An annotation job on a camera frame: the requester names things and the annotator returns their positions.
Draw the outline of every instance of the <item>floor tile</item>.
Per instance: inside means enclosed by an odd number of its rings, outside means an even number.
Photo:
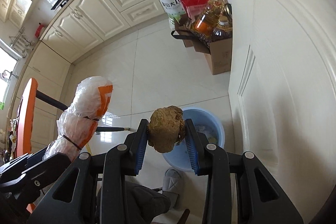
[[[139,38],[132,114],[228,95],[230,73],[212,75],[202,53],[185,48],[164,29]]]
[[[131,114],[136,45],[136,41],[130,42],[88,64],[77,65],[70,79],[67,100],[69,100],[69,98],[73,99],[76,86],[83,79],[90,76],[101,75],[113,83],[113,92],[108,112],[117,116]]]
[[[100,120],[99,126],[106,127],[130,127],[131,115],[115,116],[109,112]],[[124,143],[129,131],[101,132],[100,135],[94,134],[89,141],[92,155],[108,152],[111,148],[120,143]]]
[[[140,29],[138,33],[138,38],[144,37],[146,35],[149,35],[151,33],[154,33],[154,32],[157,32],[163,29],[169,29],[168,19],[159,21],[155,24],[152,24],[150,26]]]

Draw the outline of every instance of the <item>blue plastic basin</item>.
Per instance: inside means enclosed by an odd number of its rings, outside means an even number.
[[[182,110],[184,120],[192,119],[195,126],[207,126],[211,128],[214,137],[217,139],[217,145],[224,148],[224,128],[221,121],[214,114],[199,107],[185,107]],[[163,153],[162,155],[172,167],[184,172],[193,172],[185,140],[180,145],[175,145],[172,151]]]

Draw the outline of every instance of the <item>cabinet handle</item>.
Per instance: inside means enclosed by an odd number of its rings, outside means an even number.
[[[137,16],[142,15],[142,14],[144,14],[145,12],[150,11],[150,10],[151,10],[150,8],[147,8],[146,10],[144,10],[144,11],[142,11],[142,12],[139,12],[139,13],[137,13],[136,15],[137,15]]]
[[[56,33],[57,33],[60,37],[63,37],[63,35],[62,35],[58,30],[56,30]]]
[[[79,15],[80,17],[83,17],[83,15],[82,15],[80,12],[78,12],[77,9],[74,9],[74,11],[75,11],[75,13],[76,13],[77,15]]]
[[[80,16],[78,16],[77,14],[75,14],[74,11],[72,11],[71,14],[72,14],[75,18],[77,18],[77,19],[81,19]]]
[[[37,72],[41,72],[39,69],[33,67],[33,70],[36,70]]]

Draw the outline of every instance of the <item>screw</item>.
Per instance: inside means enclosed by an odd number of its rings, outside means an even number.
[[[207,144],[207,149],[209,149],[209,150],[215,150],[216,148],[217,148],[216,145],[213,144],[213,143],[208,143]]]
[[[119,151],[124,151],[124,150],[127,149],[127,145],[125,145],[125,144],[119,144],[118,147],[117,147],[117,149],[118,149]]]

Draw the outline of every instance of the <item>window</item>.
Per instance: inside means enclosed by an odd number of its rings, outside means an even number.
[[[17,60],[0,48],[0,109],[3,109],[9,84],[8,78],[14,70]]]

